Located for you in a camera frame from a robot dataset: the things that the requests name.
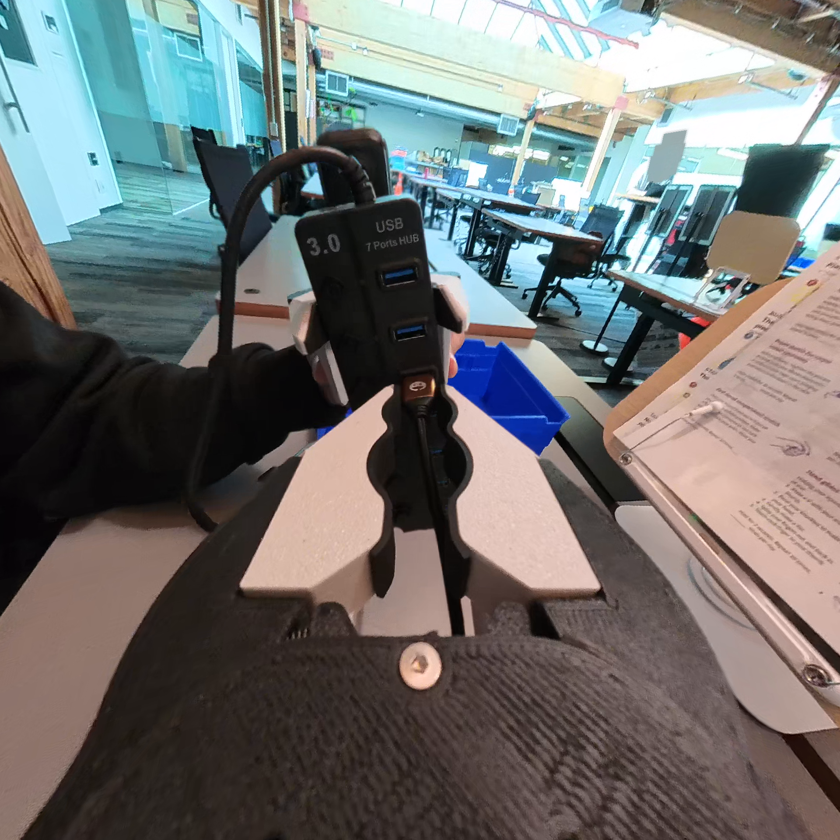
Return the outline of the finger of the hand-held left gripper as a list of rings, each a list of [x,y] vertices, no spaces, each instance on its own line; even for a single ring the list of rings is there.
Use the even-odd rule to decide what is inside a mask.
[[[434,315],[438,327],[452,333],[469,329],[469,300],[458,275],[431,275]]]
[[[348,405],[350,399],[313,290],[301,291],[289,297],[288,311],[294,346],[309,363],[313,377],[326,399],[333,405]]]

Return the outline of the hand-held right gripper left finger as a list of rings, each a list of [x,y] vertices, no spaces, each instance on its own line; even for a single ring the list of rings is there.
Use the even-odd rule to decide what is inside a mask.
[[[340,604],[357,630],[375,598],[370,555],[385,528],[385,502],[368,459],[385,434],[379,391],[303,453],[239,584],[251,598]]]

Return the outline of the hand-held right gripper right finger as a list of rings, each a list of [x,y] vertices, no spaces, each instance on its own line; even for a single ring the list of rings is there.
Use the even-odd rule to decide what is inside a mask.
[[[456,389],[452,435],[467,452],[455,535],[469,556],[465,596],[474,627],[503,603],[597,595],[602,585],[539,458]]]

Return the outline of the black seven-port usb hub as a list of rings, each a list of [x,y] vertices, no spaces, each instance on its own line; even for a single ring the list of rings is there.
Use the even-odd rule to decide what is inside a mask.
[[[452,332],[438,327],[434,315],[421,207],[406,196],[348,203],[301,218],[295,234],[350,399],[345,418],[395,388],[383,408],[386,432],[367,463],[386,520],[455,534],[455,495],[466,483],[468,456],[451,430],[444,333]],[[432,349],[440,354],[426,369],[399,372],[385,358],[385,344],[414,335],[439,339]],[[395,439],[398,413],[416,419],[419,455]]]

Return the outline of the blue plastic bin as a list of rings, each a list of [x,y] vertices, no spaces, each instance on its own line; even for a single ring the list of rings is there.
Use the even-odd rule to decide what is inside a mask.
[[[385,358],[397,362],[399,372],[407,367],[426,369],[433,355],[440,354],[432,349],[434,343],[439,345],[439,339],[416,335],[402,341],[391,338],[385,344]],[[506,343],[467,338],[456,352],[456,360],[458,373],[449,383],[535,455],[543,452],[569,419],[567,411]],[[417,420],[399,413],[397,419],[401,428],[395,430],[395,439],[419,455]]]

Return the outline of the person's left forearm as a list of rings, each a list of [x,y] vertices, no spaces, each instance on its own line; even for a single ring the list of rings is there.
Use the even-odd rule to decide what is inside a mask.
[[[212,394],[205,367],[131,357],[1,294],[1,608],[68,520],[178,498]],[[207,448],[204,486],[344,409],[295,348],[236,348]]]

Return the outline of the black office chair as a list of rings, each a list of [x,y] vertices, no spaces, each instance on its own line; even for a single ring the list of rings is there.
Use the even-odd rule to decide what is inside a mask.
[[[534,299],[528,310],[529,317],[550,317],[548,306],[550,301],[558,296],[570,303],[576,318],[581,316],[581,304],[572,292],[563,287],[563,280],[595,277],[597,270],[602,267],[608,246],[613,243],[622,215],[616,207],[596,205],[578,230],[580,234],[588,235],[589,240],[553,240],[551,251],[547,255],[538,256],[538,262],[542,266],[539,284],[533,289],[526,289],[522,294],[525,298],[528,293],[534,292]]]
[[[204,129],[192,129],[192,141],[199,168],[209,191],[211,210],[228,227],[238,199],[253,176],[249,153],[242,146],[224,146],[211,140]],[[248,215],[239,247],[242,263],[268,235],[276,219],[259,199]]]

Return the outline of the white stand base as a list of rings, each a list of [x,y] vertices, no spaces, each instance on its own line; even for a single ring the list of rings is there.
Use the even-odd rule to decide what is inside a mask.
[[[654,508],[646,503],[621,505],[614,517],[689,608],[732,693],[752,717],[781,734],[838,731],[817,699]]]

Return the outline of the tan board with instruction sheets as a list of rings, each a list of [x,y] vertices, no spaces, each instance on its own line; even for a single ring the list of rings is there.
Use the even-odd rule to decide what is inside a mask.
[[[604,437],[794,676],[838,707],[838,245],[692,340]]]

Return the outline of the tan board document stand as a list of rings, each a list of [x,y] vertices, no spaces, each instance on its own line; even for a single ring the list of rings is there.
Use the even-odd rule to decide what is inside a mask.
[[[751,291],[777,281],[800,232],[792,218],[731,212],[711,241],[707,272],[693,302],[724,312]]]

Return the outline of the black panel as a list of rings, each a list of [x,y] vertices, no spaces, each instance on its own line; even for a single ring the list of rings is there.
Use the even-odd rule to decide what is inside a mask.
[[[752,145],[733,211],[797,218],[830,148],[828,143]]]

